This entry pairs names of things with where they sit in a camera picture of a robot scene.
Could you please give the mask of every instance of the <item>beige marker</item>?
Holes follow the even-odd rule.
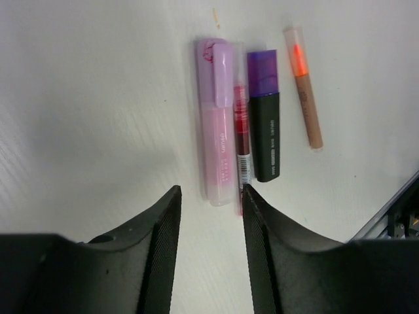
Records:
[[[308,141],[312,149],[319,149],[323,147],[323,139],[321,138],[308,63],[304,53],[302,31],[300,27],[294,27],[286,29],[284,34],[291,67],[295,76],[295,82],[297,83],[302,114],[306,123]]]

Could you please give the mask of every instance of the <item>purple cap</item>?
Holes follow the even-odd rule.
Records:
[[[247,75],[250,97],[277,94],[280,89],[276,70],[276,50],[248,53]]]
[[[233,48],[224,39],[198,43],[198,76],[202,103],[218,108],[233,105]]]

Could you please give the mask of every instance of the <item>highlighter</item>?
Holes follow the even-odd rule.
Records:
[[[306,124],[308,142],[312,149],[319,149],[323,147],[323,139],[321,138],[301,27],[288,28],[284,31],[284,35]]]
[[[280,175],[280,90],[276,50],[247,54],[253,167],[259,182]]]
[[[206,194],[213,206],[236,195],[233,119],[233,47],[224,39],[205,39],[196,48]]]

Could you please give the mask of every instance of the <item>white surface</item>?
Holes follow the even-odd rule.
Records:
[[[1,0],[1,231],[86,241],[180,184],[172,313],[252,313],[241,218],[201,194],[193,40],[278,49],[281,177],[254,186],[345,241],[418,168],[418,9],[416,0]],[[321,153],[308,148],[287,60],[290,15],[306,39]]]

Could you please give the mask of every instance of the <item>barcode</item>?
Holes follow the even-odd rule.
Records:
[[[250,154],[237,155],[237,164],[241,190],[243,184],[251,184]]]

